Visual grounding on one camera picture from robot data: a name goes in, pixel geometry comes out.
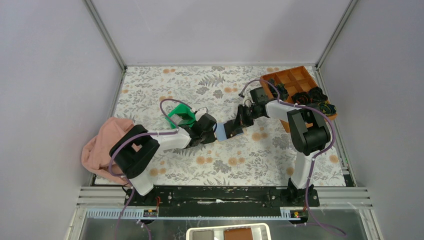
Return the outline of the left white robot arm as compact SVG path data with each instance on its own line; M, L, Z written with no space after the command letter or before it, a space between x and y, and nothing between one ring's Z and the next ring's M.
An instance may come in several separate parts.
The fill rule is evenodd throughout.
M133 126L110 150L111 160L136 192L136 199L144 206L155 200L154 184L146 170L157 152L187 149L213 143L216 140L216 119L204 113L192 126L178 129L148 131L143 125Z

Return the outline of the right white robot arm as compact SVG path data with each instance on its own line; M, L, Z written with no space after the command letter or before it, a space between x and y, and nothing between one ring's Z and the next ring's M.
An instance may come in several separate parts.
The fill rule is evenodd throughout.
M289 179L292 189L287 191L287 201L293 206L301 205L312 185L315 161L334 145L334 128L329 118L318 108L282 101L280 96L269 98L262 87L250 91L238 105L233 130L252 126L258 118L282 120L289 125L292 145L296 150L296 162Z

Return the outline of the beige blue card holder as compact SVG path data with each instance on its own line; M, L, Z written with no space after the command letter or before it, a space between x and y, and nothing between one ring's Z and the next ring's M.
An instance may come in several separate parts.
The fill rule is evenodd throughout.
M227 122L218 122L215 130L215 137L218 142L223 142L243 134L244 131L242 128L234 128L233 120L228 120Z

